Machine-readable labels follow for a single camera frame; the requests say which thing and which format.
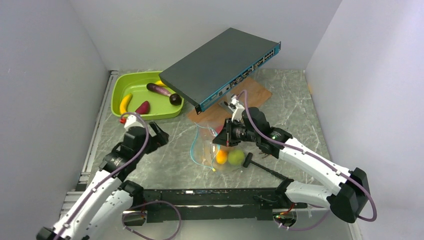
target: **banana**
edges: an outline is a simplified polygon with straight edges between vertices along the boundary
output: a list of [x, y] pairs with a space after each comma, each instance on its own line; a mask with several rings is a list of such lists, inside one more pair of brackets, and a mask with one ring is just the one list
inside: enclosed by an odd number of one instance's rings
[[166, 85], [161, 80], [155, 82], [154, 84], [161, 86], [161, 87], [166, 87]]
[[130, 103], [130, 100], [133, 98], [132, 93], [128, 93], [126, 96], [122, 98], [122, 101], [119, 104], [119, 113], [122, 115], [127, 112], [128, 104]]

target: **green plastic bin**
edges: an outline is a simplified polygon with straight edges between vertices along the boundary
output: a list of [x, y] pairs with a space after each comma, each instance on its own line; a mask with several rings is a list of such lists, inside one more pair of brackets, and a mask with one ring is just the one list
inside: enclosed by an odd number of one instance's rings
[[[148, 83], [155, 83], [159, 78], [160, 71], [135, 72], [120, 76], [113, 87], [110, 109], [115, 116], [121, 116], [120, 103], [129, 93], [132, 99], [128, 104], [127, 111], [134, 112], [144, 101], [150, 103], [150, 112], [141, 115], [144, 120], [170, 119], [178, 116], [183, 109], [184, 99], [181, 105], [174, 106], [169, 97], [147, 90]], [[172, 94], [175, 91], [166, 87]]]

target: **orange fruit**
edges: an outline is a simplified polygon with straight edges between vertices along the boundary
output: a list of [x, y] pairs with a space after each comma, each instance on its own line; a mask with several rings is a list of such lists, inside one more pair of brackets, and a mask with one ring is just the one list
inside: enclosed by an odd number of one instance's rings
[[216, 153], [215, 159], [216, 159], [216, 163], [225, 164], [227, 162], [227, 159], [228, 159], [228, 153], [224, 150], [219, 150]]

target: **gray wall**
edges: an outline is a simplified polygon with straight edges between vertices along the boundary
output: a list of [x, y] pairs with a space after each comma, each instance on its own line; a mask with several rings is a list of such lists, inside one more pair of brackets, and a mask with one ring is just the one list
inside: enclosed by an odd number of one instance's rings
[[65, 0], [0, 6], [0, 239], [35, 239], [78, 180], [108, 72]]
[[424, 235], [423, 23], [422, 0], [343, 0], [306, 68], [331, 159], [368, 173], [365, 239]]
[[165, 69], [228, 27], [281, 41], [266, 68], [305, 69], [341, 0], [70, 0], [110, 70]]

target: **gray marble table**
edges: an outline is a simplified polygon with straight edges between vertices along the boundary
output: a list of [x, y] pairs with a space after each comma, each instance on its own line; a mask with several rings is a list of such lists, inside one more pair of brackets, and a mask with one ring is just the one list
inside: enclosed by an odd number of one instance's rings
[[[272, 97], [259, 109], [271, 126], [282, 128], [299, 139], [305, 146], [329, 159], [311, 95], [301, 70], [258, 69], [252, 78], [265, 86]], [[192, 188], [257, 188], [276, 187], [280, 180], [256, 167], [249, 166], [218, 174], [195, 164], [190, 158], [190, 147], [196, 135], [196, 126], [187, 118], [194, 107], [185, 102], [181, 113], [171, 119], [156, 120], [169, 134], [169, 143], [145, 155], [128, 179], [146, 189]], [[98, 170], [103, 157], [122, 140], [125, 129], [119, 118], [108, 109], [100, 134], [92, 172]], [[244, 145], [245, 152], [253, 153], [253, 160], [287, 177], [307, 184], [320, 184], [313, 177], [292, 164], [272, 156], [262, 158], [253, 144]]]

